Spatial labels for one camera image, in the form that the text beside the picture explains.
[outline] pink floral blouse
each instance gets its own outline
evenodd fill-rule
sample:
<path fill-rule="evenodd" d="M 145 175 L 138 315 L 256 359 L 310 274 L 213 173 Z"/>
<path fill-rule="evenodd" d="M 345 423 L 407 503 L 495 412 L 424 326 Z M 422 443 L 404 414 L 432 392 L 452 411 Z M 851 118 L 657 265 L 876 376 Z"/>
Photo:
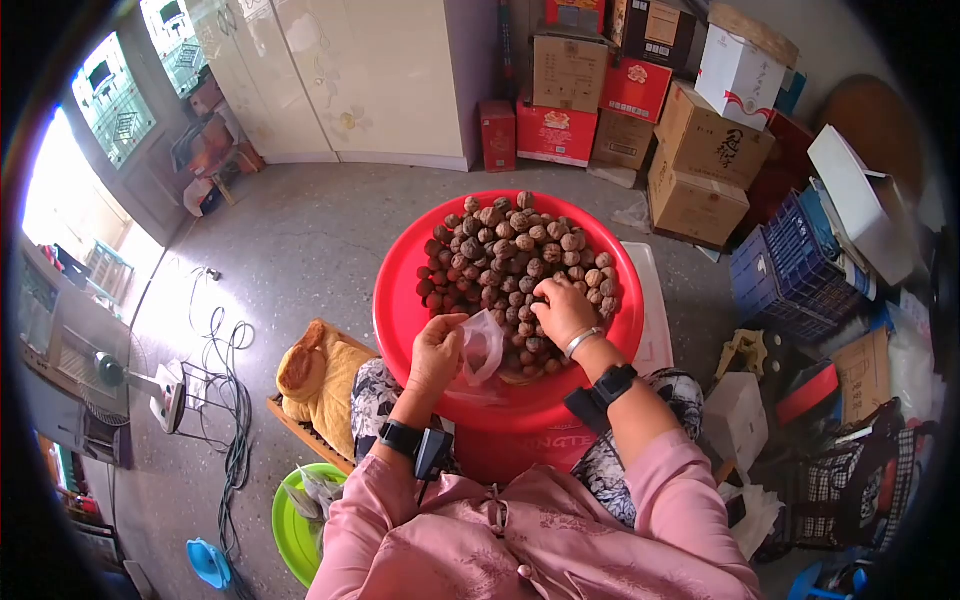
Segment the pink floral blouse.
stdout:
<path fill-rule="evenodd" d="M 368 456 L 330 510 L 307 600 L 759 597 L 709 462 L 682 430 L 650 442 L 626 480 L 634 531 L 554 468 L 501 492 L 444 474 L 418 509 L 413 476 Z"/>

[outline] black wrist strap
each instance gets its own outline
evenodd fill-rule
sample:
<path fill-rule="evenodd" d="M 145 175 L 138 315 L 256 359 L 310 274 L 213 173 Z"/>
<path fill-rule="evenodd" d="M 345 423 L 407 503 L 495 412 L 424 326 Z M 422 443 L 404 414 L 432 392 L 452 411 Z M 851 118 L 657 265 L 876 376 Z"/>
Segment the black wrist strap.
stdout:
<path fill-rule="evenodd" d="M 417 447 L 423 439 L 423 432 L 390 419 L 380 427 L 380 443 L 396 450 L 410 460 L 417 457 Z"/>

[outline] hand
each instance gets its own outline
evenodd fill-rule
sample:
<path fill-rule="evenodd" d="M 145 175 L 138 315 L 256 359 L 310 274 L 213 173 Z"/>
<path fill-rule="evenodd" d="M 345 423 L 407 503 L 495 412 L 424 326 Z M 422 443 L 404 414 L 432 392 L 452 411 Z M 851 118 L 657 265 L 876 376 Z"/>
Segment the hand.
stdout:
<path fill-rule="evenodd" d="M 426 324 L 414 340 L 413 364 L 407 390 L 437 401 L 457 374 L 467 315 L 440 315 Z"/>
<path fill-rule="evenodd" d="M 569 281 L 545 279 L 534 290 L 534 296 L 546 298 L 547 303 L 534 302 L 530 310 L 561 351 L 597 324 L 590 301 Z"/>

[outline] floral pants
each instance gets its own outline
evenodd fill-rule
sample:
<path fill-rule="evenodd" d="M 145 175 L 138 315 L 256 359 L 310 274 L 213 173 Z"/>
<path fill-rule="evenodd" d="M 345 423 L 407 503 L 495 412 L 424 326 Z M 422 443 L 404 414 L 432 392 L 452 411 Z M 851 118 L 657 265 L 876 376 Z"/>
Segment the floral pants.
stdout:
<path fill-rule="evenodd" d="M 691 440 L 700 437 L 704 413 L 704 395 L 700 385 L 684 371 L 661 369 L 644 377 L 667 406 L 673 410 L 680 425 Z M 373 358 L 364 364 L 353 380 L 350 395 L 350 427 L 353 431 L 354 452 L 359 463 L 367 456 L 394 409 L 403 389 L 387 370 L 382 358 Z M 431 426 L 453 432 L 449 421 L 434 415 Z M 451 459 L 447 472 L 461 474 L 459 465 Z M 627 527 L 633 527 L 636 507 L 624 481 L 624 469 L 616 454 L 612 432 L 600 436 L 570 472 L 590 491 L 600 504 Z"/>

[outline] woman's left hand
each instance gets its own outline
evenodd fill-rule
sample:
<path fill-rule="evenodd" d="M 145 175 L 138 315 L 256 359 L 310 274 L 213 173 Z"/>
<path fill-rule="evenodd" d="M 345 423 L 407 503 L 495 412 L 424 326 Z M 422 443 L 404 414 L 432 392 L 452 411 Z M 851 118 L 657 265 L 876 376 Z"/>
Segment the woman's left hand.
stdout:
<path fill-rule="evenodd" d="M 464 346 L 464 330 L 460 324 L 467 319 L 467 315 L 440 315 L 426 324 L 414 340 L 408 391 L 423 394 L 434 402 L 440 399 L 457 374 L 460 350 Z"/>

